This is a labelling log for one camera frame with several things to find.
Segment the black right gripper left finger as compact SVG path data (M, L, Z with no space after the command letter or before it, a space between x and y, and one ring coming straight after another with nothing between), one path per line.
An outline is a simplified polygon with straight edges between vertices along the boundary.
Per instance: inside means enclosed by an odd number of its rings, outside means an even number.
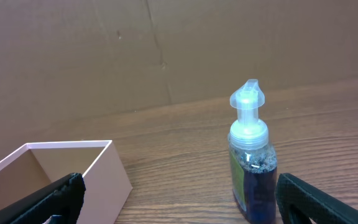
M68 174L0 210L0 224L76 224L85 191L82 174Z

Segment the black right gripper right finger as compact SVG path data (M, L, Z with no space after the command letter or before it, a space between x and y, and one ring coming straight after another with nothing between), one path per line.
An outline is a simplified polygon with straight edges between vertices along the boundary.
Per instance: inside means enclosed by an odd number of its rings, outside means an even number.
M358 210L289 173L278 177L276 200L284 224L358 224Z

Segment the clear soap pump bottle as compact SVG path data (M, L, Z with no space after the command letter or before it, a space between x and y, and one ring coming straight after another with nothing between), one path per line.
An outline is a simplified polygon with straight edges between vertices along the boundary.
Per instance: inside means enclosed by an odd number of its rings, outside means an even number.
M249 79L230 97L237 111L227 140L232 192L249 223L275 223L277 155L269 129L259 118L265 95L257 79Z

